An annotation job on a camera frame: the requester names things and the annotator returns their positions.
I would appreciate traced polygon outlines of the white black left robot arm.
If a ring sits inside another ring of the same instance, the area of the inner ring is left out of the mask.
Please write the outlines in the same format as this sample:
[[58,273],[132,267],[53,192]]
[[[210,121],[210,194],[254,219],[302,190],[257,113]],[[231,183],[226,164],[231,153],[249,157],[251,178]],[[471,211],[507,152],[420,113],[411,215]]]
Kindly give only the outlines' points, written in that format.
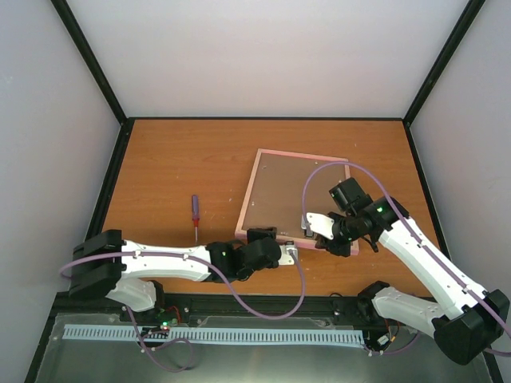
[[154,322],[166,311],[158,278],[245,281],[259,270],[290,261],[272,231],[260,233],[248,243],[234,240],[156,247],[125,240],[121,231],[108,230],[74,248],[69,296],[77,300],[109,298]]

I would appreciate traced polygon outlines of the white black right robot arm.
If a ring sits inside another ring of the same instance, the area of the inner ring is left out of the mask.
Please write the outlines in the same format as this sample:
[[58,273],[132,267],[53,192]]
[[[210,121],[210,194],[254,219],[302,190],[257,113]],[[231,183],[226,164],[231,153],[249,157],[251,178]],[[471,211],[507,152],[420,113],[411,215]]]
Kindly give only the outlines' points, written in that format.
[[505,321],[509,298],[487,290],[457,268],[418,227],[408,211],[389,194],[372,199],[349,178],[329,191],[341,211],[308,212],[305,224],[316,235],[316,246],[333,255],[358,239],[373,251],[385,247],[426,287],[433,301],[405,294],[382,282],[368,287],[370,304],[381,318],[412,327],[434,339],[453,362],[469,364],[509,332]]

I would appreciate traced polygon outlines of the pink wooden photo frame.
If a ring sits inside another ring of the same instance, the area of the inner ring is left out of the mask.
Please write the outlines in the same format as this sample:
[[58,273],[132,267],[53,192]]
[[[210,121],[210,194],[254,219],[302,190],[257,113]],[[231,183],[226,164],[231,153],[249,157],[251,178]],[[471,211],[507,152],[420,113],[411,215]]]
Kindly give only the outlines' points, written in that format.
[[324,164],[345,158],[260,148],[248,181],[235,237],[246,239],[251,228],[276,229],[281,243],[313,250],[315,237],[303,228],[303,210],[327,214],[338,208],[329,190],[351,176],[347,166],[333,165],[308,177]]

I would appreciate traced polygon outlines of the red blue screwdriver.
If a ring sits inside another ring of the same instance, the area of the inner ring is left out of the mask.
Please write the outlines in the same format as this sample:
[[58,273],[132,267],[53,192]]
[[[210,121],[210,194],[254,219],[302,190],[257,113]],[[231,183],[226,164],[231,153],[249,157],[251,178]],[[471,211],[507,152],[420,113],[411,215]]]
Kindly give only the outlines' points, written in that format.
[[198,195],[192,195],[192,222],[194,226],[195,242],[198,243],[200,222],[200,208]]

